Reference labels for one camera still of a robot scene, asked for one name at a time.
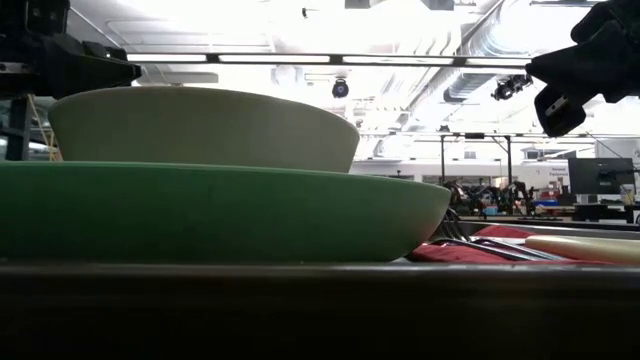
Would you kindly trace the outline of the red cloth napkin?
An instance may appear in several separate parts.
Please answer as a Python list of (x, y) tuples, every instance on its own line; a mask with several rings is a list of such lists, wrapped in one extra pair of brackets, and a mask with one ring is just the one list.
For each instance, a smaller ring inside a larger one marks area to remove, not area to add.
[[(535, 232), (520, 230), (506, 226), (491, 225), (475, 233), (480, 237), (496, 237), (515, 239), (518, 245), (524, 243), (524, 239), (535, 235)], [(411, 262), (431, 263), (471, 263), (471, 264), (510, 264), (515, 260), (507, 260), (499, 255), (489, 254), (483, 250), (477, 250), (459, 245), (429, 245), (422, 244), (406, 256)]]

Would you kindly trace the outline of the dark brown plastic tray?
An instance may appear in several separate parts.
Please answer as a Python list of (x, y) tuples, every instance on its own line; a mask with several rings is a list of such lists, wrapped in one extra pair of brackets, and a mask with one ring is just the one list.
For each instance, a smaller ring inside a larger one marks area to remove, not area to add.
[(640, 360), (640, 266), (3, 259), (0, 360)]

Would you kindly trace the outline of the grey round bowl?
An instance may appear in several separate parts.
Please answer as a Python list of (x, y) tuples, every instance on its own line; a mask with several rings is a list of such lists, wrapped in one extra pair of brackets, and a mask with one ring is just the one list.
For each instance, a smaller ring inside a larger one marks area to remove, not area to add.
[(240, 165), (346, 173), (359, 132), (297, 101), (227, 89), (129, 87), (56, 101), (66, 161)]

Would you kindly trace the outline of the black metal rig frame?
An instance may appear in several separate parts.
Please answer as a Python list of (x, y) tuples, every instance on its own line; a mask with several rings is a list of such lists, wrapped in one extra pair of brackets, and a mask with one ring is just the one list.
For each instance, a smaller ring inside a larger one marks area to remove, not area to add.
[(8, 126), (0, 130), (0, 133), (7, 136), (6, 160), (23, 161), (29, 158), (32, 120), (29, 100), (29, 97), (22, 97), (13, 99), (10, 103)]

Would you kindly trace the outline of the black background pole stand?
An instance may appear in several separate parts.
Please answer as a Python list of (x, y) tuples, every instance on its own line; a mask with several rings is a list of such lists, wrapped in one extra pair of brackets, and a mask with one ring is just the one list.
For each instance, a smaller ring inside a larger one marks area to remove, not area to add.
[(512, 139), (513, 135), (499, 134), (499, 133), (481, 133), (481, 132), (440, 132), (439, 135), (440, 144), (440, 160), (441, 160), (441, 175), (445, 176), (445, 142), (448, 138), (452, 138), (453, 141), (458, 139), (464, 140), (491, 140), (497, 144), (507, 154), (507, 171), (508, 177), (513, 177), (513, 162), (512, 162)]

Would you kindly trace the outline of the teal handled metal fork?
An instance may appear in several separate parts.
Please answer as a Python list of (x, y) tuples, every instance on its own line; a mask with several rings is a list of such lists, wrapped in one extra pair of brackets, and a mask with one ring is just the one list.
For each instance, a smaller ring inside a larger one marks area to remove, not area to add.
[(522, 245), (482, 237), (472, 239), (461, 227), (459, 215), (450, 208), (445, 212), (441, 223), (427, 243), (437, 246), (463, 246), (512, 261), (564, 260), (563, 257)]

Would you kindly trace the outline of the dark background table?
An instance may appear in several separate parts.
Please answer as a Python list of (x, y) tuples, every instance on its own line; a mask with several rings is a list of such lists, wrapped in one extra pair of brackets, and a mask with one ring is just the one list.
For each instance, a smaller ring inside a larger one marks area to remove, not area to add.
[(572, 219), (582, 222), (614, 221), (639, 225), (640, 204), (576, 204)]

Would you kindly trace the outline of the black computer monitor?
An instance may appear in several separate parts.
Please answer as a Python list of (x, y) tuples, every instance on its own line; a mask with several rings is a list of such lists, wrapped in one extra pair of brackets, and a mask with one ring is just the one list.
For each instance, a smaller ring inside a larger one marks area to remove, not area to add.
[(613, 195), (636, 191), (630, 158), (571, 158), (568, 160), (571, 192), (576, 195)]

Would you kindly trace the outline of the black hanging ceiling device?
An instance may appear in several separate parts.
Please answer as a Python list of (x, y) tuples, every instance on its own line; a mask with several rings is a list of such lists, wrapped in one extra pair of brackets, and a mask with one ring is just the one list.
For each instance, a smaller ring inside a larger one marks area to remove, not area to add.
[(533, 78), (528, 74), (507, 75), (497, 81), (491, 97), (496, 101), (508, 100), (532, 84)]

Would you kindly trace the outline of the long ceiling light bar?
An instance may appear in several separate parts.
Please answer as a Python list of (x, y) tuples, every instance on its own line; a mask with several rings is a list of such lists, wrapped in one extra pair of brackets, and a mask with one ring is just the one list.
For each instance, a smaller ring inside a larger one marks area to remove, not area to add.
[(528, 57), (310, 54), (310, 53), (132, 53), (138, 64), (301, 65), (338, 67), (453, 67), (524, 69)]

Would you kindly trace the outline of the grey ceiling air duct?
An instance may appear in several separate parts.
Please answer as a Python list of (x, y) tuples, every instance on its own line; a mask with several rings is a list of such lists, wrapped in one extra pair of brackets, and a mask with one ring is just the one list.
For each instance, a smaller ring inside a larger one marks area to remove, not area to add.
[(443, 92), (443, 100), (446, 103), (464, 102), (473, 92), (495, 77), (495, 73), (460, 73)]

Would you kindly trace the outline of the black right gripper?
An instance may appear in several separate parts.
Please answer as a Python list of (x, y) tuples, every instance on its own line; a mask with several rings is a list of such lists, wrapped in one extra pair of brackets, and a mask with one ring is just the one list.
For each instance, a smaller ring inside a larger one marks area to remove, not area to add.
[(640, 96), (640, 0), (605, 0), (572, 28), (574, 44), (536, 56), (526, 73), (545, 83), (534, 99), (543, 132), (562, 137), (586, 119), (584, 105)]

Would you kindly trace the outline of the black background robot arms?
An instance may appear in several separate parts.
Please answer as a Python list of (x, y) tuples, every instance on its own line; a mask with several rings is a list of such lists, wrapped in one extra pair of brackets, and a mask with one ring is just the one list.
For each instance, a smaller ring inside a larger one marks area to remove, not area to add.
[(449, 207), (459, 215), (478, 215), (481, 218), (498, 215), (533, 216), (536, 206), (533, 189), (521, 181), (506, 187), (480, 185), (467, 187), (457, 181), (448, 181), (444, 187), (451, 192)]

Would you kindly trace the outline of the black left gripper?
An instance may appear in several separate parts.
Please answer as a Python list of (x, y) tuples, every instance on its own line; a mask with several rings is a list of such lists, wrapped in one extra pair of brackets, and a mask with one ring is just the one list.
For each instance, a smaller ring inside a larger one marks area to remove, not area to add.
[(0, 40), (0, 99), (70, 95), (130, 86), (142, 75), (121, 48), (81, 43), (68, 35)]

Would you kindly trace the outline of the green round plate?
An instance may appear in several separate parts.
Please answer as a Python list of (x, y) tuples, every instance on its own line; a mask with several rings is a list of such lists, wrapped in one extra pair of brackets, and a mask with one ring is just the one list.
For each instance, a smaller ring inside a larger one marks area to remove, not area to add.
[(0, 259), (387, 262), (425, 242), (447, 189), (275, 168), (0, 162)]

